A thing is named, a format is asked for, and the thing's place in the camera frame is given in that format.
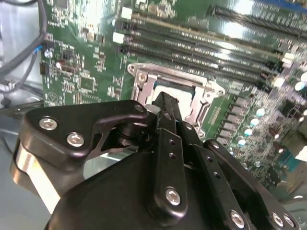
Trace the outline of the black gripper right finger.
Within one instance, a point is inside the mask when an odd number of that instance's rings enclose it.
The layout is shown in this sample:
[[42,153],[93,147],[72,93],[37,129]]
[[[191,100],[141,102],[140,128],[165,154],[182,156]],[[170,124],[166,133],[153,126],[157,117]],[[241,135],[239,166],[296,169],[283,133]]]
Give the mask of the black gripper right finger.
[[202,195],[212,230],[298,230],[284,206],[217,141],[202,143],[181,118],[178,100],[170,98],[171,114],[183,139],[184,153],[201,174]]

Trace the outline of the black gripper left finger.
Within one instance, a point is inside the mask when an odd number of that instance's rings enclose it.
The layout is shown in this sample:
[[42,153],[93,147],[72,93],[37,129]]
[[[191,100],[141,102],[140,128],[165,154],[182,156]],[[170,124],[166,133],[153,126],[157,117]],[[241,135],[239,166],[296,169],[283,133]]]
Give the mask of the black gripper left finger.
[[13,161],[52,215],[75,186],[130,155],[150,153],[148,210],[162,227],[177,225],[188,205],[182,139],[170,98],[161,93],[155,112],[134,100],[29,111]]

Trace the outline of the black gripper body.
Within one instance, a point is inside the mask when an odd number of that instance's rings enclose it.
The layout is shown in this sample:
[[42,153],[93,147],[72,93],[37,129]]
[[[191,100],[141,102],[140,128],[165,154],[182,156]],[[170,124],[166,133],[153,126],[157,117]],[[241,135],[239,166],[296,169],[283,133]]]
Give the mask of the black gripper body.
[[[152,155],[133,154],[69,190],[58,202],[49,230],[160,230],[148,210]],[[188,210],[175,230],[222,230],[201,175],[185,168]]]

